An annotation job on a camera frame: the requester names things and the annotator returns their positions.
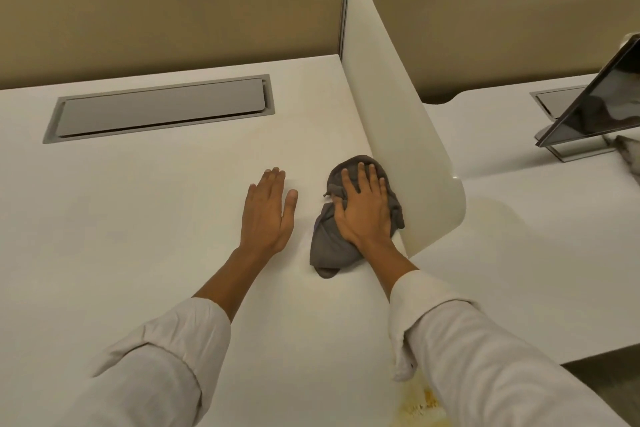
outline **cleaning cloth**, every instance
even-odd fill
[[[368,155],[357,155],[344,161],[342,164],[336,165],[329,173],[329,179],[326,182],[326,194],[324,196],[338,196],[342,198],[342,204],[345,208],[349,206],[347,192],[342,186],[342,170],[347,169],[349,178],[353,186],[360,192],[358,185],[358,163],[365,164],[365,172],[369,178],[369,164],[376,166],[376,174],[378,178],[384,178],[387,185],[389,212],[391,215],[391,236],[396,230],[404,228],[404,219],[402,216],[402,206],[397,200],[396,193],[391,190],[391,185],[387,173],[378,162]],[[322,278],[334,277],[340,269],[349,267],[356,262],[361,261],[364,257],[358,249],[342,238],[338,225],[334,218],[335,207],[333,202],[326,203],[320,216],[316,219],[314,225],[314,235],[311,239],[311,253],[309,263],[316,269],[318,275]]]

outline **dark floor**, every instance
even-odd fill
[[[564,365],[632,427],[640,427],[640,344]]]

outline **person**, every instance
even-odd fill
[[[390,235],[387,186],[372,166],[345,171],[348,206],[335,220],[362,252],[390,300],[396,378],[420,366],[452,423],[471,427],[624,426],[603,400],[540,351],[503,330],[447,284],[417,269]],[[190,427],[208,410],[231,322],[253,280],[287,244],[298,193],[268,169],[244,203],[240,244],[186,301],[133,331],[98,358],[97,379],[60,427]]]

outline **long-sleeved shirt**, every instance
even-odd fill
[[[191,427],[211,405],[230,334],[217,304],[181,302],[105,350],[97,380],[57,425]],[[389,336],[395,379],[420,366],[456,425],[627,425],[564,368],[425,272],[396,282]]]

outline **black screen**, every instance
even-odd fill
[[[640,35],[633,36],[538,141],[539,147],[640,126]]]

